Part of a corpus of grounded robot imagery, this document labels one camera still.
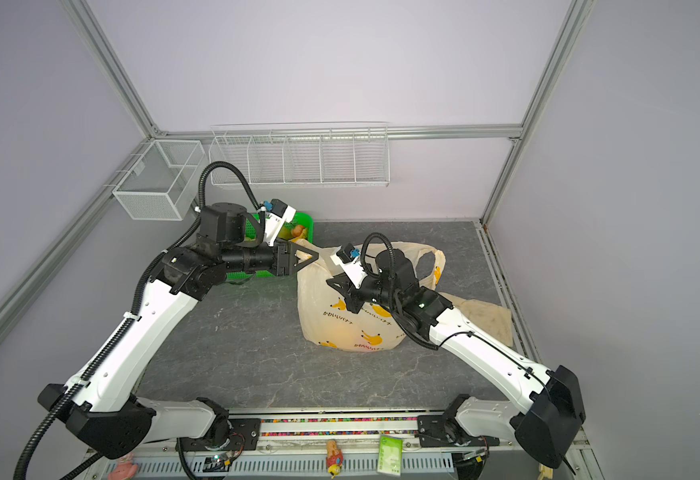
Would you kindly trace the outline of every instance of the black mounting plate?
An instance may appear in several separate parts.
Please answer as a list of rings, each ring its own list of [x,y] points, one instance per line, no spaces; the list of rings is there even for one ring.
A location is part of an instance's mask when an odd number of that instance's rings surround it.
[[[420,415],[417,417],[417,428],[419,430],[417,437],[419,444],[422,447],[448,447],[455,446],[452,442],[446,440],[445,420],[441,415]],[[465,447],[495,447],[499,444],[499,439],[496,437],[470,437],[464,436],[467,440]]]
[[[238,451],[241,447],[241,437],[232,435],[239,433],[245,439],[243,445],[244,450],[256,450],[256,444],[259,441],[259,427],[261,426],[261,418],[230,418],[230,441],[222,447],[222,450]],[[201,442],[197,442],[194,438],[183,438],[182,449],[185,452],[211,452],[204,447]]]

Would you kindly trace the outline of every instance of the beige object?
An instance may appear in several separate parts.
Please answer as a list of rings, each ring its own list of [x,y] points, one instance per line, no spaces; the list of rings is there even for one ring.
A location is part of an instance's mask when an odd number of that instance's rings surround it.
[[[513,346],[513,320],[509,309],[480,300],[464,300],[450,293],[440,294],[461,310],[480,330],[507,346]]]
[[[358,313],[349,312],[341,295],[326,284],[326,280],[343,273],[342,268],[336,266],[329,258],[336,252],[336,247],[318,248],[304,239],[295,242],[319,254],[315,262],[297,273],[299,322],[302,334],[307,340],[350,352],[389,350],[402,342],[406,334],[389,312],[370,303],[366,303]],[[414,269],[424,254],[435,255],[433,271],[419,282],[426,288],[434,289],[446,266],[446,256],[443,252],[429,245],[408,242],[392,244],[411,260]],[[384,245],[371,244],[367,253],[376,256],[383,250]],[[297,252],[297,255],[302,260],[309,257],[303,252]],[[374,265],[374,259],[367,260]]]

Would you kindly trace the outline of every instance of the wire shelf with compartments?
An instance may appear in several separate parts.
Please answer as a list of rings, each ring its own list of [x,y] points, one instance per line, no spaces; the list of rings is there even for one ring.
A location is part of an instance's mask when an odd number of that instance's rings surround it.
[[[239,125],[212,127],[215,136],[209,147],[209,160],[235,165],[251,185],[339,187],[390,183],[390,150],[385,124],[354,124],[349,128],[309,126],[312,128],[294,128],[293,125],[276,125],[268,130],[242,130]],[[240,187],[235,175],[223,169],[211,173],[211,183]]]
[[[182,220],[208,163],[198,140],[152,140],[113,195],[134,220]]]

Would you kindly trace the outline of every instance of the plastic bag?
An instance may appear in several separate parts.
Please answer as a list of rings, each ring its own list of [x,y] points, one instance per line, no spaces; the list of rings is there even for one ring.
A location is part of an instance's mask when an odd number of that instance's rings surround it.
[[[366,303],[358,313],[347,311],[342,296],[326,284],[329,278],[342,274],[329,258],[337,248],[318,248],[306,240],[297,243],[319,253],[320,257],[297,273],[299,322],[302,334],[313,343],[350,352],[375,352],[397,346],[406,336],[393,320],[392,315],[379,305]],[[393,242],[393,248],[403,252],[411,260],[414,270],[424,254],[435,255],[433,271],[419,281],[429,289],[435,289],[446,266],[446,256],[434,246]],[[384,251],[383,244],[371,244],[367,253],[376,256]],[[301,259],[308,254],[297,252]],[[367,259],[374,264],[374,259]]]

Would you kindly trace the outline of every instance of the white wall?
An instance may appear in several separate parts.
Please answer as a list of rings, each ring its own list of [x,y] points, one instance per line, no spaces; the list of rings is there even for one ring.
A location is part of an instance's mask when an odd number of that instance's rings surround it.
[[[569,0],[92,0],[157,124],[520,123]]]
[[[46,411],[36,398],[64,383],[107,340],[131,306],[147,264],[190,225],[138,222],[113,202],[44,293],[0,344],[0,478]],[[28,478],[59,478],[83,459],[86,445],[55,422],[41,441]]]
[[[700,479],[700,2],[598,2],[490,225],[606,478]]]
[[[315,220],[479,218],[507,158],[506,138],[393,140],[388,187],[263,188]],[[206,202],[249,206],[242,189],[209,187]]]
[[[0,0],[0,298],[141,140],[55,0]]]

